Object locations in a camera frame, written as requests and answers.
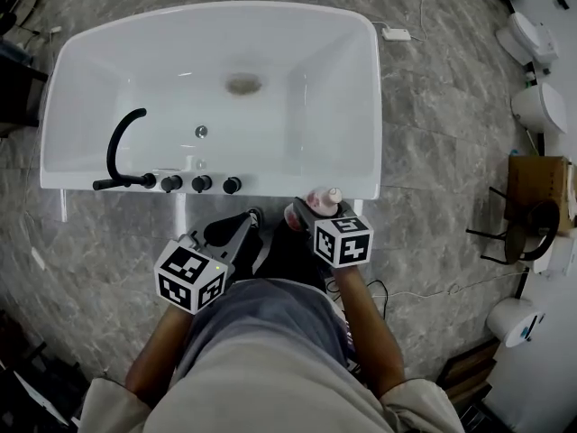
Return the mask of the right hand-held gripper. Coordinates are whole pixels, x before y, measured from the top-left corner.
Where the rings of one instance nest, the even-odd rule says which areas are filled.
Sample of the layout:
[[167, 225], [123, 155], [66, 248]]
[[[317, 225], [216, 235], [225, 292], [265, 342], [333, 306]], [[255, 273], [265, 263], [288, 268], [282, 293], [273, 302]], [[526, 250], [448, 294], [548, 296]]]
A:
[[330, 217], [320, 217], [302, 198], [294, 198], [292, 205], [296, 227], [312, 235], [313, 253], [325, 263], [343, 268], [370, 260], [373, 228], [346, 200]]

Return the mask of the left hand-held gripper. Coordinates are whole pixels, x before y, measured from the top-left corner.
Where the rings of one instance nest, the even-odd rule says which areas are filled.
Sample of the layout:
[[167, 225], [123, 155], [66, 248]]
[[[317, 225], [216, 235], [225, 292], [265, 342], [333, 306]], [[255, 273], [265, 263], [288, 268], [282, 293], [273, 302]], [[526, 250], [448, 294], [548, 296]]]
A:
[[261, 225], [258, 207], [198, 221], [179, 240], [169, 241], [154, 264], [157, 295], [196, 315], [224, 293], [235, 268], [253, 267], [262, 248]]

